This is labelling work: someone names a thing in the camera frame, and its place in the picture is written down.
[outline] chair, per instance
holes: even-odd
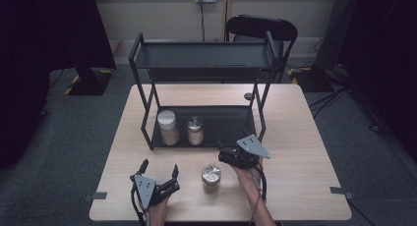
[[[264,39],[267,31],[270,31],[275,46],[279,52],[283,52],[283,41],[289,41],[289,45],[282,56],[280,68],[276,68],[273,80],[279,74],[277,83],[282,80],[282,75],[291,52],[292,45],[298,36],[297,27],[291,23],[274,18],[266,18],[252,15],[238,15],[230,18],[226,23],[225,40],[230,41],[229,34],[235,34],[233,41],[259,41]]]

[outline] lower shelf tray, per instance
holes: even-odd
[[[250,106],[161,106],[157,113],[170,110],[175,113],[180,141],[175,145],[162,142],[160,127],[155,121],[151,143],[153,147],[193,147],[188,142],[187,121],[198,116],[204,124],[205,138],[201,147],[217,147],[217,139],[225,146],[236,145],[247,133],[256,134],[254,116]]]

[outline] white lid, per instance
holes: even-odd
[[[162,130],[170,130],[175,127],[175,114],[170,110],[164,110],[157,115],[157,123]]]

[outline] chair backrest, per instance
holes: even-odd
[[[297,27],[282,19],[274,19],[253,15],[238,15],[230,18],[226,23],[225,39],[229,41],[229,34],[244,35],[256,38],[265,38],[267,31],[270,31],[272,39],[278,41],[289,41],[289,45],[282,57],[282,67],[279,68],[282,74],[287,63],[292,45],[298,36]]]

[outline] table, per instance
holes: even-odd
[[[158,85],[166,105],[242,105],[253,85],[199,84]],[[144,85],[149,93],[150,85]],[[271,85],[264,108],[267,131],[263,145],[271,155],[264,160],[268,181],[267,206],[275,220],[347,220],[351,211],[344,195],[332,194],[340,187],[307,102],[298,85]],[[155,105],[149,113],[148,132],[155,120]],[[248,221],[249,205],[230,166],[218,161],[218,149],[204,147],[156,148],[150,150],[141,133],[144,105],[134,85],[111,146],[95,199],[92,220],[138,220],[130,201],[132,182],[144,159],[149,160],[145,176],[162,184],[179,168],[181,190],[171,196],[167,221]],[[256,129],[261,127],[254,112]],[[217,192],[205,191],[201,171],[217,164],[222,179]]]

